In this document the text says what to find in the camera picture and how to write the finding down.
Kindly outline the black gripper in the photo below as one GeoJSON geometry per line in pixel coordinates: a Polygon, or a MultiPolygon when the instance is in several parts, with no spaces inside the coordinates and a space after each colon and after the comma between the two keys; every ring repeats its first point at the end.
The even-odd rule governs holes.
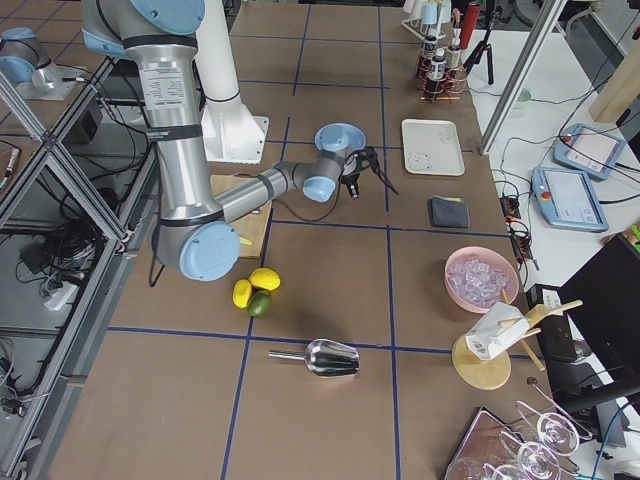
{"type": "Polygon", "coordinates": [[[371,146],[364,146],[362,149],[354,150],[345,159],[345,165],[340,177],[340,183],[347,187],[352,199],[360,197],[357,179],[361,172],[370,168],[377,176],[381,174],[381,167],[378,161],[378,154],[371,146]]]}

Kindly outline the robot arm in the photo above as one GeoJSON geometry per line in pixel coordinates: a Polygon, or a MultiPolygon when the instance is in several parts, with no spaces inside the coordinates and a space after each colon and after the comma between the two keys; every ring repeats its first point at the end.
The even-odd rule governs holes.
{"type": "Polygon", "coordinates": [[[24,99],[63,101],[79,70],[55,63],[32,29],[15,27],[1,33],[1,73],[24,99]]]}
{"type": "Polygon", "coordinates": [[[222,193],[211,160],[246,160],[265,137],[243,104],[224,8],[218,1],[86,1],[86,46],[135,62],[156,146],[164,205],[152,238],[159,261],[197,281],[224,276],[240,254],[233,222],[291,190],[323,203],[378,166],[364,133],[322,127],[311,163],[281,161],[222,193]]]}

